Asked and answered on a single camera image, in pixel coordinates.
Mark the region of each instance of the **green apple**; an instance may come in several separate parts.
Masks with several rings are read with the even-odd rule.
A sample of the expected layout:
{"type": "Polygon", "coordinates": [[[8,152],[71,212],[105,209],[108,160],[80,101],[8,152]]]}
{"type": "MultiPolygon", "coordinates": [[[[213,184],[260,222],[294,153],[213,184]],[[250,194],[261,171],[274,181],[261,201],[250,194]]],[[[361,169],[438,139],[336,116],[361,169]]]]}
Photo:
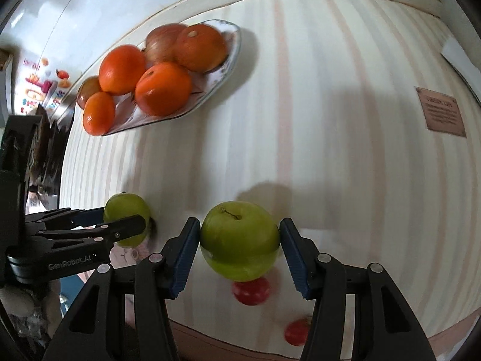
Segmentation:
{"type": "Polygon", "coordinates": [[[259,205],[223,202],[210,210],[201,228],[201,251],[220,275],[237,282],[264,275],[276,261],[279,229],[259,205]]]}
{"type": "Polygon", "coordinates": [[[103,210],[104,222],[116,221],[131,215],[141,215],[145,220],[145,229],[139,235],[119,240],[117,243],[124,248],[137,247],[142,243],[149,233],[149,221],[151,217],[150,208],[146,202],[136,194],[120,193],[113,195],[107,201],[103,210]]]}

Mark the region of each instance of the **onion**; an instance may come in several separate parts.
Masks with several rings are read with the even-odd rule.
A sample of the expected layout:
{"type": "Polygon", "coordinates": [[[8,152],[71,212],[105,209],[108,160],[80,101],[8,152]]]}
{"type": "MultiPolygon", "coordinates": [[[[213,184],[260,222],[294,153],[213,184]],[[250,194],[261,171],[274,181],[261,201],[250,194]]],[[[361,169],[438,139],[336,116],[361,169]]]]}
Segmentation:
{"type": "Polygon", "coordinates": [[[98,76],[86,78],[77,92],[77,103],[79,107],[84,109],[88,98],[100,91],[102,91],[102,89],[100,88],[98,76]]]}
{"type": "Polygon", "coordinates": [[[147,35],[145,57],[149,65],[175,61],[174,45],[178,35],[186,28],[185,24],[165,24],[147,35]]]}

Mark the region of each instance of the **striped tablecloth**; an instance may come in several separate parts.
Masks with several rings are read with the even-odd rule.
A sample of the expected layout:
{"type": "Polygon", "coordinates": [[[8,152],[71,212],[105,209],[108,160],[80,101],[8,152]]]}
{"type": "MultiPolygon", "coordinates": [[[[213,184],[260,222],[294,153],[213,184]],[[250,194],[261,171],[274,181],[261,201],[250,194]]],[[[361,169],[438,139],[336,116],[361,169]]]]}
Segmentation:
{"type": "MultiPolygon", "coordinates": [[[[61,206],[143,196],[159,230],[152,252],[191,215],[256,202],[345,264],[383,264],[428,336],[476,310],[481,110],[440,54],[447,27],[387,0],[244,0],[186,23],[208,19],[242,28],[232,78],[186,117],[109,137],[87,135],[77,109],[61,206]],[[467,137],[429,131],[415,87],[455,97],[467,137]]],[[[233,345],[299,357],[283,330],[313,303],[284,259],[268,278],[270,299],[241,305],[198,253],[169,315],[233,345]]]]}

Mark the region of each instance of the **blue gripper pad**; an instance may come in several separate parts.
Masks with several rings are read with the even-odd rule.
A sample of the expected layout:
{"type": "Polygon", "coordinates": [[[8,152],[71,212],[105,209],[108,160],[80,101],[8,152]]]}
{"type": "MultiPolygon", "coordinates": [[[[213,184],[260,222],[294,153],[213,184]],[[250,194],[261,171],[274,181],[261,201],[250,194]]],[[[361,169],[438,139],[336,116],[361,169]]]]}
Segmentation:
{"type": "Polygon", "coordinates": [[[75,225],[89,227],[103,223],[103,207],[81,210],[74,218],[75,225]]]}
{"type": "Polygon", "coordinates": [[[284,250],[296,290],[302,294],[303,298],[311,300],[314,297],[308,283],[309,272],[312,269],[310,262],[311,252],[308,250],[310,246],[305,243],[306,239],[300,236],[299,231],[297,231],[294,222],[290,218],[285,218],[280,222],[279,231],[280,244],[284,250]]]}
{"type": "Polygon", "coordinates": [[[169,288],[172,299],[177,298],[179,293],[185,288],[188,274],[191,271],[195,253],[197,252],[200,236],[201,224],[199,220],[190,217],[177,238],[179,249],[177,259],[172,266],[172,283],[169,288]]]}

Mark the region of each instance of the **sticker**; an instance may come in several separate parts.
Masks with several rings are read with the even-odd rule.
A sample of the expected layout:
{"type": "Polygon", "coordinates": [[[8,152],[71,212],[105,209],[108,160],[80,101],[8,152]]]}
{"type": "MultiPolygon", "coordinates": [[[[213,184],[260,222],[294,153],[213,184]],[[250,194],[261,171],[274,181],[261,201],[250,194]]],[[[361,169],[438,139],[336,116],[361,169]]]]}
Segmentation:
{"type": "Polygon", "coordinates": [[[22,51],[19,55],[14,91],[14,112],[27,113],[41,103],[44,108],[58,106],[62,98],[80,77],[80,72],[68,64],[42,55],[22,51]]]}
{"type": "Polygon", "coordinates": [[[424,88],[416,87],[416,91],[429,130],[466,137],[463,118],[454,97],[424,88]]]}

